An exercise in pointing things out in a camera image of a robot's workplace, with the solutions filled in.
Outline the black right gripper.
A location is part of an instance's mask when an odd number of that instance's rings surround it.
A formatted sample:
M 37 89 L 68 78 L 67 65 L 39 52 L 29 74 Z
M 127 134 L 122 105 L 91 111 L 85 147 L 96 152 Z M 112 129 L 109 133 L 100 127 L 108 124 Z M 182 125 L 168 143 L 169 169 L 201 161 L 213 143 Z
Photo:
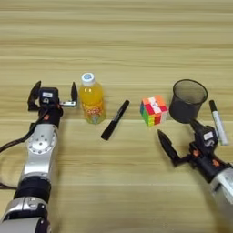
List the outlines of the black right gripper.
M 207 133 L 206 127 L 196 119 L 193 119 L 190 125 L 197 137 L 203 137 Z M 175 167 L 189 163 L 190 166 L 199 171 L 209 184 L 221 172 L 227 168 L 232 168 L 229 163 L 223 162 L 214 153 L 204 153 L 194 142 L 189 144 L 189 153 L 185 157 L 179 157 L 168 136 L 161 130 L 158 130 L 157 134 L 161 146 Z

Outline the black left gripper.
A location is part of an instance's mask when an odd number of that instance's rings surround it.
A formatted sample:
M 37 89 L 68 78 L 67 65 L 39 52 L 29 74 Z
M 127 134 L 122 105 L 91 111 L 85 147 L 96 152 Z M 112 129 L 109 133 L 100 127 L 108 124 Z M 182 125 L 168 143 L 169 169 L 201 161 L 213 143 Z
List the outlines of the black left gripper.
M 56 105 L 43 105 L 38 107 L 35 101 L 39 98 L 39 90 L 41 87 L 41 82 L 38 81 L 35 83 L 34 87 L 32 88 L 29 98 L 27 100 L 28 110 L 29 111 L 38 111 L 39 115 L 39 123 L 40 124 L 52 124 L 56 127 L 59 127 L 60 118 L 63 116 L 64 107 L 76 107 L 78 93 L 76 88 L 76 83 L 73 82 L 71 87 L 71 98 L 72 101 L 65 101 L 60 102 Z

